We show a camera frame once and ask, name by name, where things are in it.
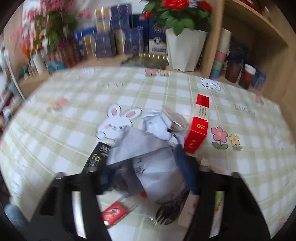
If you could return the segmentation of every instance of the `white flower pot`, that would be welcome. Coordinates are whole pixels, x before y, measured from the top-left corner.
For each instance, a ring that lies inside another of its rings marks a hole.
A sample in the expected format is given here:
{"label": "white flower pot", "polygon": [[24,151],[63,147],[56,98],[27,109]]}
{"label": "white flower pot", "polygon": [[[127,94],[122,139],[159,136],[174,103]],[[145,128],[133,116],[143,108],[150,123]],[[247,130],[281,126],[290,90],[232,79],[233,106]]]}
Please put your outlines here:
{"label": "white flower pot", "polygon": [[38,71],[38,74],[42,74],[46,70],[46,65],[44,63],[44,60],[41,56],[41,54],[34,54],[32,56],[34,64],[36,66],[36,69]]}
{"label": "white flower pot", "polygon": [[207,32],[185,28],[178,36],[173,28],[165,31],[168,64],[173,69],[193,72],[200,57]]}

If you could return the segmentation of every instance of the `green and white checkered pattern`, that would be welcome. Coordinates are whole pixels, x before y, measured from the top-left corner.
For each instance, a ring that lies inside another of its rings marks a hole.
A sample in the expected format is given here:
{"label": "green and white checkered pattern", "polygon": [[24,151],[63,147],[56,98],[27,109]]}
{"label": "green and white checkered pattern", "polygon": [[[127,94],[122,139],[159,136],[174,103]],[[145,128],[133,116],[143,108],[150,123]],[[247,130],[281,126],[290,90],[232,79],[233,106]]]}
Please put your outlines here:
{"label": "green and white checkered pattern", "polygon": [[[21,107],[3,135],[1,171],[12,196],[30,219],[55,173],[80,173],[98,143],[97,125],[107,117],[109,105],[118,103],[122,111],[131,107],[162,110],[165,104],[187,119],[197,94],[210,98],[209,129],[195,154],[213,165],[238,171],[258,201],[273,236],[288,218],[296,202],[296,151],[289,142],[290,131],[279,107],[254,94],[219,83],[221,90],[208,90],[201,78],[177,72],[168,77],[146,77],[143,68],[89,68],[56,72]],[[60,111],[47,112],[50,102],[69,102]],[[141,119],[132,121],[141,128]],[[240,138],[241,151],[213,147],[211,128]],[[100,197],[107,207],[115,194]],[[185,229],[177,223],[155,226],[149,218],[156,207],[141,205],[109,229],[114,241],[181,240]]]}

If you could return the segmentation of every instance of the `pink cup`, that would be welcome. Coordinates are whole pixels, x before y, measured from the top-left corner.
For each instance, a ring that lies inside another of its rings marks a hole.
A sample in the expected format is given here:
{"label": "pink cup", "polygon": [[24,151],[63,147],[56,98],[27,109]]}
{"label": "pink cup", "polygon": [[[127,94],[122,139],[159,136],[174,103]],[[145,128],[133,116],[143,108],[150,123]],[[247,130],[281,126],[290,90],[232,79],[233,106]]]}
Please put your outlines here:
{"label": "pink cup", "polygon": [[217,60],[219,62],[224,62],[225,56],[226,56],[226,54],[224,54],[224,53],[217,50],[215,60]]}

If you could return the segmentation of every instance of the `bunny ear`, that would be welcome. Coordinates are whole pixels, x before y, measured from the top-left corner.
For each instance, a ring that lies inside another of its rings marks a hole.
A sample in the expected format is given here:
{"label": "bunny ear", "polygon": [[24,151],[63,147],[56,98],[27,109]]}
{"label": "bunny ear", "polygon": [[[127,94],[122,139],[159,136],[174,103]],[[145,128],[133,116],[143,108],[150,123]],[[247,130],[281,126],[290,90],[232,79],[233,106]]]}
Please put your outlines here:
{"label": "bunny ear", "polygon": [[131,108],[131,109],[128,109],[127,111],[125,111],[122,114],[122,117],[125,116],[129,120],[132,120],[132,119],[139,117],[141,115],[141,113],[142,113],[142,110],[140,108]]}
{"label": "bunny ear", "polygon": [[113,104],[108,107],[107,109],[107,115],[109,118],[112,118],[114,116],[118,116],[121,114],[121,108],[118,104]]}

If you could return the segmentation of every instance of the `number 20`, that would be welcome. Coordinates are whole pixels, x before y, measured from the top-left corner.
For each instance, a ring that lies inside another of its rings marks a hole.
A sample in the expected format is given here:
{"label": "number 20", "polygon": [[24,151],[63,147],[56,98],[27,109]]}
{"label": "number 20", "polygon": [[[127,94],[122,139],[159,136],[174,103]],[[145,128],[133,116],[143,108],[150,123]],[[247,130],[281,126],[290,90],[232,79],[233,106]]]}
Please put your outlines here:
{"label": "number 20", "polygon": [[205,126],[201,125],[201,124],[197,124],[197,128],[201,128],[202,130],[205,129]]}

